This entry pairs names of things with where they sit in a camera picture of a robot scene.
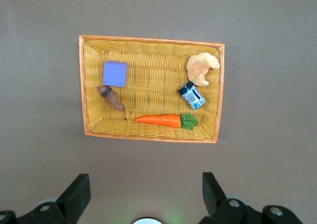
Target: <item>small jar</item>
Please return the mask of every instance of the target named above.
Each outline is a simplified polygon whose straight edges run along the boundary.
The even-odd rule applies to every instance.
[[[178,92],[194,110],[200,108],[206,102],[206,99],[198,92],[191,81],[183,84]]]

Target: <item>toy carrot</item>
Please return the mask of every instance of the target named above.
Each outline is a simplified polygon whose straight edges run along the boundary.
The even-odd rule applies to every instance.
[[[194,129],[194,126],[198,124],[197,118],[190,113],[180,115],[147,115],[141,116],[135,119],[135,121],[156,125],[169,126],[173,128]]]

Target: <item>basket rim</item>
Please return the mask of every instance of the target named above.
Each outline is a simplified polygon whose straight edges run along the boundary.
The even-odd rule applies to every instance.
[[[92,132],[89,126],[87,100],[86,100],[86,86],[85,86],[85,55],[84,46],[85,41],[90,40],[104,40],[104,41],[126,41],[126,42],[143,42],[143,43],[165,43],[177,45],[194,45],[217,48],[219,50],[219,96],[218,106],[215,120],[215,129],[212,139],[205,140],[188,140],[179,138],[164,138],[164,137],[144,137],[144,136],[130,136],[130,135],[113,135],[107,133]],[[222,97],[223,97],[223,84],[224,84],[224,49],[225,45],[221,42],[202,42],[202,41],[186,41],[175,39],[159,39],[159,38],[141,38],[141,37],[119,37],[119,36],[99,36],[99,35],[80,35],[79,36],[79,64],[80,64],[80,81],[81,81],[81,99],[83,107],[84,130],[86,135],[114,138],[114,139],[128,139],[128,140],[145,140],[145,141],[162,141],[162,142],[183,142],[183,143],[216,143],[220,129],[221,111],[222,111]]]

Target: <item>wicker basket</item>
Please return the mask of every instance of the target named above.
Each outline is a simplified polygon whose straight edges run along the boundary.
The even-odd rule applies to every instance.
[[[208,71],[208,86],[197,86],[207,101],[200,109],[192,110],[177,90],[188,81],[187,60],[201,52],[214,55],[220,69]],[[79,55],[85,134],[164,142],[217,141],[223,94],[224,44],[81,35]],[[125,104],[126,117],[123,112],[114,110],[97,90],[97,86],[103,84],[103,67],[107,60],[129,63],[126,86],[113,88]],[[134,121],[148,114],[181,115],[188,112],[199,121],[194,130]]]

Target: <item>orange carrot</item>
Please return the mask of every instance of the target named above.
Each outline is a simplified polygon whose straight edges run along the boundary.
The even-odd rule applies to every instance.
[[[147,115],[141,116],[135,119],[135,121],[149,123],[149,124],[156,124],[156,125],[163,125],[169,126],[173,128],[180,128],[182,126],[182,122],[180,119],[180,115]]]

